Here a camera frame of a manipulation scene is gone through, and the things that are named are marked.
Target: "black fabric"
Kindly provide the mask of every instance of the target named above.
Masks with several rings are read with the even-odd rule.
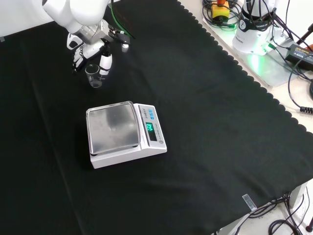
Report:
[[[136,39],[126,54],[112,44],[100,89],[71,75],[55,23],[12,37],[83,233],[210,234],[249,212],[244,194],[261,206],[313,178],[311,135],[178,2],[124,0],[115,10]],[[85,112],[127,100],[155,105],[168,152],[94,170]]]
[[[0,43],[0,234],[79,235],[22,41]]]

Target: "green light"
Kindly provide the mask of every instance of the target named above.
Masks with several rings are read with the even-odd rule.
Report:
[[[147,126],[147,130],[148,130],[148,131],[153,131],[153,126],[152,126],[152,124],[146,123],[146,126]]]

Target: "glass beaker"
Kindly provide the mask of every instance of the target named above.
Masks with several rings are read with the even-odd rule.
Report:
[[[88,65],[85,68],[85,73],[87,75],[88,81],[93,88],[98,88],[102,86],[102,81],[99,78],[100,68],[98,65]]]

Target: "green digital display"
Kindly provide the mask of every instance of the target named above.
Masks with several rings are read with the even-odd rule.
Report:
[[[157,141],[155,129],[153,127],[153,124],[151,122],[146,122],[147,131],[149,134],[149,138],[151,141]]]

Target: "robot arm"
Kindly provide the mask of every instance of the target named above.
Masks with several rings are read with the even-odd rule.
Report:
[[[109,1],[43,0],[46,13],[69,32],[67,47],[74,51],[74,70],[81,70],[87,60],[101,54],[100,77],[103,79],[112,65],[112,55],[107,47],[109,42],[118,40],[123,45],[129,44],[126,35],[103,20]]]

